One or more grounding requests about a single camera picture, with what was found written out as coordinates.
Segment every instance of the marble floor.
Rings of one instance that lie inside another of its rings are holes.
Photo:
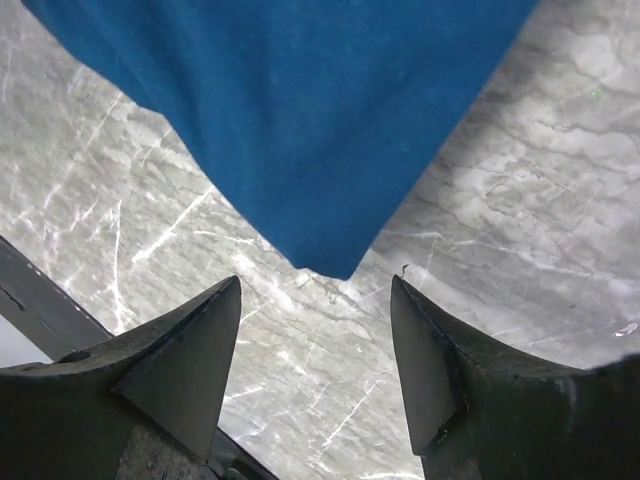
[[[354,277],[293,270],[165,120],[0,6],[2,235],[112,332],[231,274],[221,426],[283,480],[418,479],[391,276],[502,341],[586,367],[640,351],[640,10],[541,3]]]

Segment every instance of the blue fabric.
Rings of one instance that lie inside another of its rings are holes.
[[[25,0],[298,268],[346,279],[537,0]]]

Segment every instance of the gray marble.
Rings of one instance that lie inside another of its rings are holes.
[[[114,333],[231,274],[221,426],[283,479],[417,479],[391,275],[574,366],[640,350],[640,10],[544,1],[354,277],[293,270],[166,121],[0,6],[2,234]]]

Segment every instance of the small debris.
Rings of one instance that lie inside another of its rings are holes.
[[[630,333],[633,333],[637,330],[638,328],[638,324],[635,322],[630,323],[629,325],[627,325],[624,328],[621,328],[620,330],[618,330],[615,333],[616,337],[625,337],[627,335],[629,335]]]

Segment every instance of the triangular metal tip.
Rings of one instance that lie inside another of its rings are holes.
[[[558,365],[465,324],[400,278],[391,324],[427,478],[639,478],[640,356],[589,371]]]
[[[113,388],[202,462],[211,453],[241,308],[237,277],[208,292],[195,310],[184,311],[182,328]]]

